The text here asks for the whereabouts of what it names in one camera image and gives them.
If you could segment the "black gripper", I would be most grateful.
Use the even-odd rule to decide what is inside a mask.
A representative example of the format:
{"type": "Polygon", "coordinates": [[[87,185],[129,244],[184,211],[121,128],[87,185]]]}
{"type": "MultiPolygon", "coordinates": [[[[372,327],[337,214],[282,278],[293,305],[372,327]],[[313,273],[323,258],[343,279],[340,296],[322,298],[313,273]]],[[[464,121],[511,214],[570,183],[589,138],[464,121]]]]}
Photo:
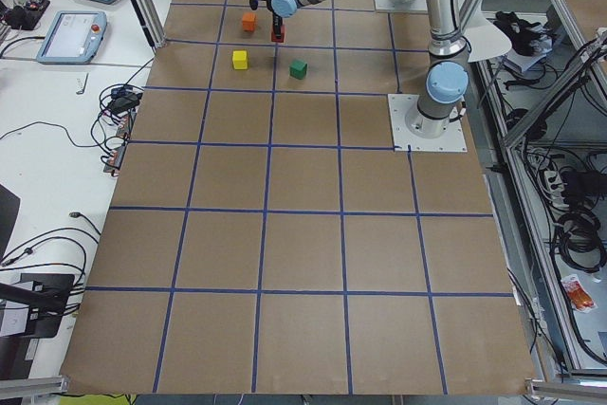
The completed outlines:
{"type": "Polygon", "coordinates": [[[284,35],[285,34],[285,26],[283,18],[278,15],[272,6],[268,6],[269,11],[272,14],[272,35],[284,35]]]}

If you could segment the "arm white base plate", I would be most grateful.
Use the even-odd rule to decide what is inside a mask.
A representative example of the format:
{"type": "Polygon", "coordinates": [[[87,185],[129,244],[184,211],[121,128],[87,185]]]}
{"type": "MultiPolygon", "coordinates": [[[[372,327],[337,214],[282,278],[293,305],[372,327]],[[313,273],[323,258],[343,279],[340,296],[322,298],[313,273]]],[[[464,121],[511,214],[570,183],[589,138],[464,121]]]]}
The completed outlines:
{"type": "Polygon", "coordinates": [[[443,120],[425,118],[417,94],[389,94],[394,149],[398,152],[466,153],[468,147],[455,107],[443,120]]]}

